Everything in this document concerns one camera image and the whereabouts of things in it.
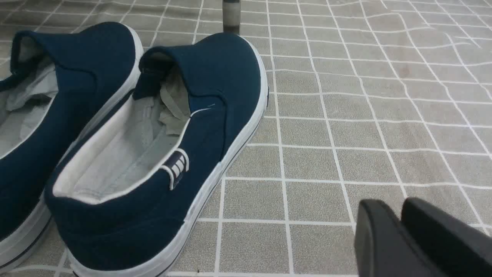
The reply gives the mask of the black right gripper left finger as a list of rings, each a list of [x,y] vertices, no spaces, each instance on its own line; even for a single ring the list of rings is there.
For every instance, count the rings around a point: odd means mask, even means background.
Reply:
[[[359,203],[354,251],[360,277],[445,277],[383,201]]]

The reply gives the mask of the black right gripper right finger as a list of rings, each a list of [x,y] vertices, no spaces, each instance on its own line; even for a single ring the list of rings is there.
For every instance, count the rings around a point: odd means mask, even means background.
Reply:
[[[401,222],[446,276],[492,275],[492,239],[488,235],[416,197],[404,201]]]

